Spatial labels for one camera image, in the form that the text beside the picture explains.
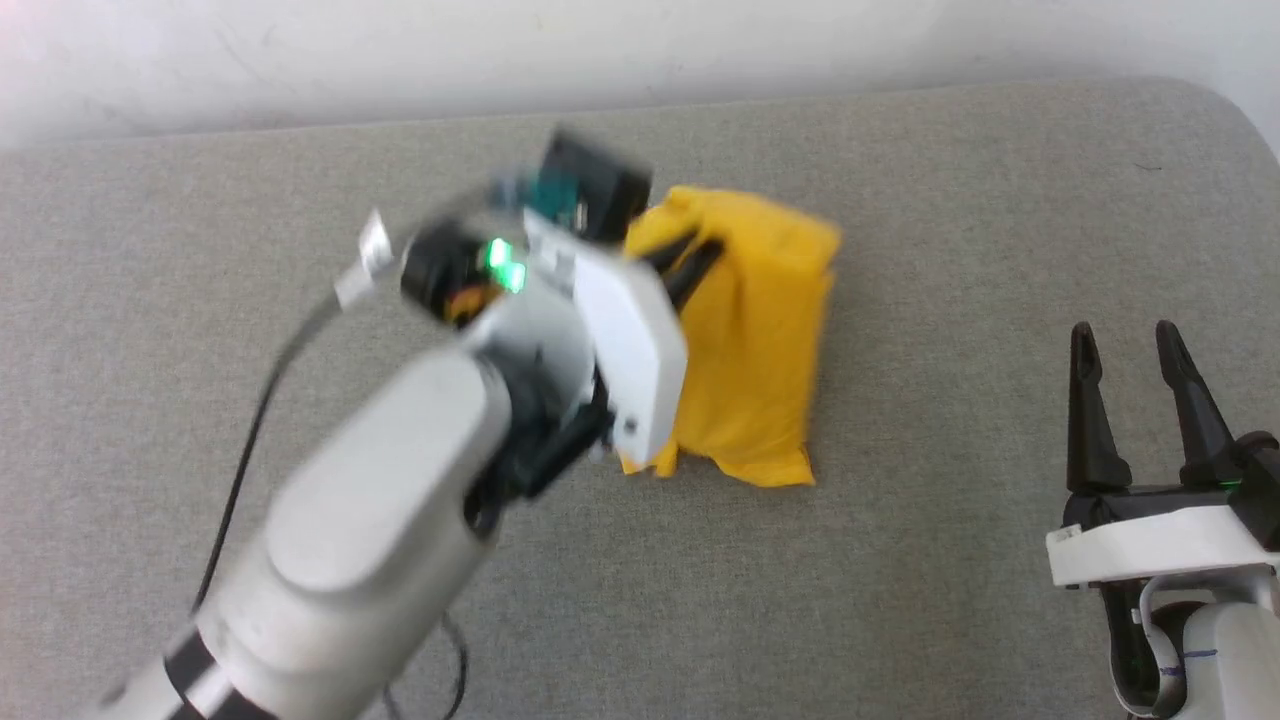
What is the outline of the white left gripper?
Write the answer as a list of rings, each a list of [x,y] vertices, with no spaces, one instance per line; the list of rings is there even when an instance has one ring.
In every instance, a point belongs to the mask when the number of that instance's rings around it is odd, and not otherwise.
[[[536,213],[522,222],[524,242],[486,238],[454,219],[419,229],[401,255],[403,293],[442,314],[466,286],[498,287],[463,328],[465,343],[536,368],[564,409],[602,391],[612,420],[605,439],[630,462],[652,461],[672,436],[689,364],[676,310],[723,243],[687,252],[698,237],[690,231],[643,252],[641,263]]]

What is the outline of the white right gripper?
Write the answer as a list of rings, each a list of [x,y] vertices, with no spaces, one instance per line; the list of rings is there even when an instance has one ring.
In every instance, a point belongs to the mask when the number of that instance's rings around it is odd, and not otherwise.
[[[1066,475],[1074,495],[1061,529],[1046,537],[1057,587],[1277,566],[1277,439],[1253,432],[1236,442],[1234,454],[1235,439],[1174,322],[1157,322],[1156,347],[1178,414],[1181,484],[1229,487],[1110,495],[1132,486],[1132,469],[1106,413],[1094,333],[1088,322],[1078,322],[1071,329]]]

